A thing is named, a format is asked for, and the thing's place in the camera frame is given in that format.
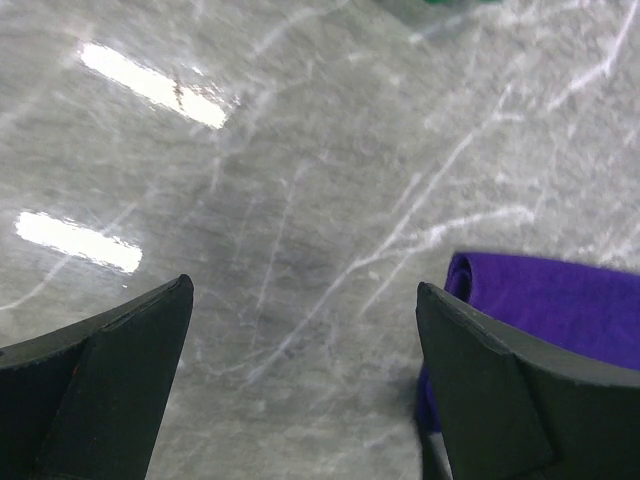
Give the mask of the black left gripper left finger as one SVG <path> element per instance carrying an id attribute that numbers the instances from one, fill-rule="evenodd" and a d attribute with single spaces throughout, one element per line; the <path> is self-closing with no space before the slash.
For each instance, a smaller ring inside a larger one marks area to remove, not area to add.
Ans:
<path id="1" fill-rule="evenodd" d="M 145 478 L 193 295 L 191 279 L 181 275 L 2 348 L 2 478 Z"/>

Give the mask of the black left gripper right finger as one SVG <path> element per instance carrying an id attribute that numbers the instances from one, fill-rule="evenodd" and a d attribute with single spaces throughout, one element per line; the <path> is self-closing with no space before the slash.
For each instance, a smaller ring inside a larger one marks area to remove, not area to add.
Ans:
<path id="1" fill-rule="evenodd" d="M 636 479 L 639 374 L 421 283 L 424 365 L 456 479 Z"/>

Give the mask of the purple towel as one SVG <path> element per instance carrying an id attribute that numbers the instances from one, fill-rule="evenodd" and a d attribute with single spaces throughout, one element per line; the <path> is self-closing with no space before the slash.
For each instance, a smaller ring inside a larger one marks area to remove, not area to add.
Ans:
<path id="1" fill-rule="evenodd" d="M 579 355 L 639 367 L 639 276 L 539 256 L 457 252 L 446 293 Z"/>

